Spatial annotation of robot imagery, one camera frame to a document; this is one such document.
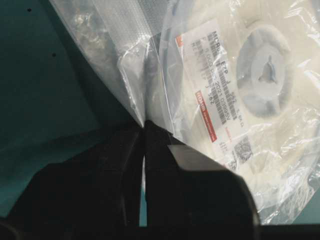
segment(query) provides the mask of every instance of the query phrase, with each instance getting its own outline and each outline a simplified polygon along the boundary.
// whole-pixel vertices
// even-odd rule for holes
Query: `plastic bag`
[[[307,0],[175,9],[160,46],[174,135],[244,177],[263,224],[293,222],[319,187],[318,9]]]
[[[317,1],[51,2],[142,126],[244,177],[263,224],[297,217],[319,188]]]

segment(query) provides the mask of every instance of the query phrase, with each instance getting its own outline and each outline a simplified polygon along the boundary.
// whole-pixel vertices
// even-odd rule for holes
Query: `teal surface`
[[[88,149],[133,119],[89,67],[47,0],[2,0],[0,29],[4,217],[35,172]],[[319,224],[319,205],[320,191],[295,223]]]

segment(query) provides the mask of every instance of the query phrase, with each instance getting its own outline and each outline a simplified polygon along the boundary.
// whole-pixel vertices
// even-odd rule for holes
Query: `label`
[[[252,157],[238,87],[216,19],[176,37],[216,161],[236,170]]]

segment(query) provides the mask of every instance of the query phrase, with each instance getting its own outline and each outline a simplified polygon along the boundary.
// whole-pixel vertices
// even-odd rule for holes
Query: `red logo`
[[[212,121],[211,121],[211,119],[210,119],[209,112],[208,112],[208,110],[207,110],[207,106],[206,106],[204,97],[202,96],[201,91],[198,91],[198,92],[195,94],[195,96],[196,96],[196,99],[197,99],[198,104],[199,104],[199,106],[200,106],[200,110],[201,110],[201,113],[202,113],[202,117],[203,117],[205,126],[206,126],[206,128],[208,129],[208,132],[209,132],[211,141],[212,141],[212,142],[215,142],[215,141],[217,140],[217,135],[216,135],[214,126],[212,125]]]

